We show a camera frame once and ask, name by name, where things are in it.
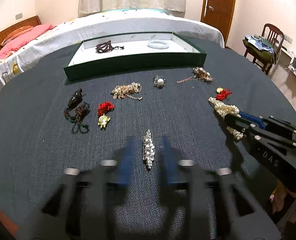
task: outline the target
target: mattress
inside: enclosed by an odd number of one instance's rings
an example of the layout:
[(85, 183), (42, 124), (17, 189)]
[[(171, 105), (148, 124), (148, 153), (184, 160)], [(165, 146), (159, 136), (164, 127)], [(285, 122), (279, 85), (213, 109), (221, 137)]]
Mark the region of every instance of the mattress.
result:
[(33, 68), (42, 57), (58, 49), (99, 36), (145, 31), (175, 32), (214, 41), (224, 48), (221, 32), (202, 22), (149, 9), (97, 13), (56, 26), (0, 63), (0, 91), (15, 76)]

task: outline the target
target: red string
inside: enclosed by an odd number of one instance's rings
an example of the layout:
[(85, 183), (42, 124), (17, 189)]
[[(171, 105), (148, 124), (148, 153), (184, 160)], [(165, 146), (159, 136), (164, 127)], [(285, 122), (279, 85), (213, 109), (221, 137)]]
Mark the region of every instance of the red string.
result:
[(228, 97), (228, 95), (230, 95), (231, 93), (232, 93), (232, 92), (230, 92), (229, 89), (225, 88), (223, 91), (221, 91), (221, 92), (216, 96), (216, 99), (217, 99), (217, 100), (220, 100), (220, 101), (225, 100), (225, 99)]
[(115, 108), (115, 106), (110, 102), (104, 102), (104, 103), (100, 104), (97, 109), (98, 117), (101, 117), (102, 115), (113, 110), (114, 108)]

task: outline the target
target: door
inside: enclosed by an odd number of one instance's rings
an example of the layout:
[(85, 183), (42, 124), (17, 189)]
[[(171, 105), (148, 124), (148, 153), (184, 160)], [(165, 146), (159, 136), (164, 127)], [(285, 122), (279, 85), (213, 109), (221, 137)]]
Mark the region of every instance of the door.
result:
[(221, 31), (227, 42), (235, 0), (204, 0), (201, 21)]

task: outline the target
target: pillow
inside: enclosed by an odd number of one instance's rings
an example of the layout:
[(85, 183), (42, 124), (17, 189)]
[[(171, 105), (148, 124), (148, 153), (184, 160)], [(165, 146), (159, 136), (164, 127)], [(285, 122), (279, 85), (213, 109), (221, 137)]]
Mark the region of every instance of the pillow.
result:
[(36, 39), (43, 33), (54, 28), (55, 26), (50, 23), (37, 25), (30, 32), (22, 34), (21, 36), (10, 41), (0, 50), (0, 62), (5, 60), (7, 57), (18, 51), (21, 47)]
[(3, 40), (3, 42), (0, 44), (0, 46), (5, 46), (8, 42), (12, 41), (13, 39), (17, 38), (18, 36), (31, 31), (32, 28), (33, 27), (30, 25), (18, 28), (16, 31), (13, 31), (10, 34), (8, 34), (7, 37)]

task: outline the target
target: wooden headboard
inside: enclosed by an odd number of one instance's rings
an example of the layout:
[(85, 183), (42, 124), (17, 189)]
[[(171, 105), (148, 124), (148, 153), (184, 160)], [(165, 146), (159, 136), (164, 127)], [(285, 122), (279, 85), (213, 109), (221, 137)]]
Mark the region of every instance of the wooden headboard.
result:
[(18, 22), (10, 27), (8, 27), (7, 29), (3, 30), (0, 32), (0, 44), (3, 42), (3, 40), (7, 37), (8, 34), (10, 34), (11, 32), (17, 30), (20, 27), (24, 27), (24, 26), (37, 26), (40, 25), (41, 22), (39, 20), (38, 16), (34, 16), (31, 17), (29, 19), (23, 20), (21, 22)]

